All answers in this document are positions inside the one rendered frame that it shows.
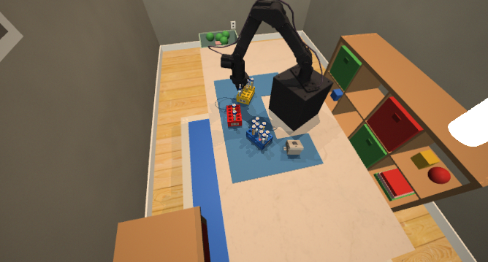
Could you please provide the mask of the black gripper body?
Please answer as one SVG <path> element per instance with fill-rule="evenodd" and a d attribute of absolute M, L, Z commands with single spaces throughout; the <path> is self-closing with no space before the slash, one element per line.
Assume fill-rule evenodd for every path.
<path fill-rule="evenodd" d="M 245 72 L 245 70 L 243 72 L 236 72 L 235 71 L 235 78 L 232 75 L 230 75 L 229 77 L 232 80 L 233 84 L 236 84 L 236 85 L 246 83 L 246 82 L 248 82 L 247 80 L 250 79 L 250 77 Z"/>

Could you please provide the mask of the blue tube rack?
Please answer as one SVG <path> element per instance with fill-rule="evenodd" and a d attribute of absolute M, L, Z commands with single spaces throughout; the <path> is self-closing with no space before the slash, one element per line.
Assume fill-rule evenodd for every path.
<path fill-rule="evenodd" d="M 264 142 L 264 144 L 262 144 L 262 141 L 259 141 L 259 127 L 258 127 L 258 132 L 256 133 L 255 132 L 255 135 L 252 135 L 252 128 L 248 129 L 246 131 L 246 136 L 255 144 L 257 145 L 260 149 L 264 149 L 269 143 L 271 143 L 272 141 L 272 138 L 273 138 L 273 135 L 269 134 L 268 136 L 268 140 Z"/>

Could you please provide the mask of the light blue mat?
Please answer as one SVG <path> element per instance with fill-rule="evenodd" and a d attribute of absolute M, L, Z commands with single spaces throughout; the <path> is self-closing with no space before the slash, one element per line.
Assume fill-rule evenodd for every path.
<path fill-rule="evenodd" d="M 249 104 L 237 102 L 238 90 L 231 79 L 214 81 L 232 183 L 323 164 L 309 133 L 276 138 L 261 96 L 271 94 L 273 77 L 277 74 L 249 76 L 254 78 L 255 87 Z M 228 127 L 226 106 L 233 104 L 240 104 L 242 125 Z M 251 128 L 252 120 L 256 117 L 259 117 L 259 125 L 266 122 L 264 129 L 273 135 L 271 143 L 263 150 L 246 136 L 246 131 Z M 304 150 L 299 155 L 287 155 L 283 149 L 286 140 L 300 140 Z"/>

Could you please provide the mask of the red rack with round wells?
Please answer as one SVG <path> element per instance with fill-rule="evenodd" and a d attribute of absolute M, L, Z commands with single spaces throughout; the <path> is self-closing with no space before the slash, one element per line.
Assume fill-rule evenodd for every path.
<path fill-rule="evenodd" d="M 242 125 L 242 116 L 241 116 L 240 104 L 236 105 L 235 110 L 237 111 L 236 120 L 233 120 L 232 105 L 226 106 L 228 127 L 230 127 L 230 126 L 241 126 Z"/>

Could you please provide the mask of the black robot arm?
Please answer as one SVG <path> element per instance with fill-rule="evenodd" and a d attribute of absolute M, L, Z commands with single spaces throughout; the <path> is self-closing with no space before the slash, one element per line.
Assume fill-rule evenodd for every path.
<path fill-rule="evenodd" d="M 268 7 L 253 7 L 233 54 L 222 54 L 221 68 L 231 69 L 234 78 L 235 71 L 243 72 L 245 70 L 245 61 L 243 58 L 257 28 L 261 22 L 264 21 L 280 33 L 293 52 L 299 66 L 290 68 L 291 73 L 296 77 L 307 93 L 317 91 L 319 87 L 311 79 L 313 72 L 312 53 L 309 48 L 302 43 L 296 31 L 290 24 L 282 3 L 279 1 L 261 0 L 255 6 Z"/>

